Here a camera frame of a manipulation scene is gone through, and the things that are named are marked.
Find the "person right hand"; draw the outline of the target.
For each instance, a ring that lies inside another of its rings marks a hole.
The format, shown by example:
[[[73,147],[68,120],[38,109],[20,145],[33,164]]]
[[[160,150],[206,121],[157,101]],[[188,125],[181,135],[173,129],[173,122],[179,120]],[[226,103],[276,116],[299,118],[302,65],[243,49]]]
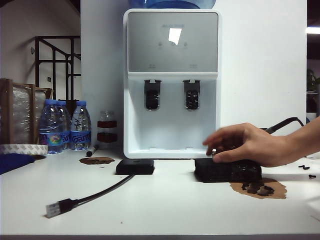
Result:
[[[252,160],[263,167],[278,167],[299,159],[291,149],[285,136],[272,136],[250,123],[222,127],[209,135],[202,143],[207,146],[206,154],[212,150],[215,163],[231,163]]]

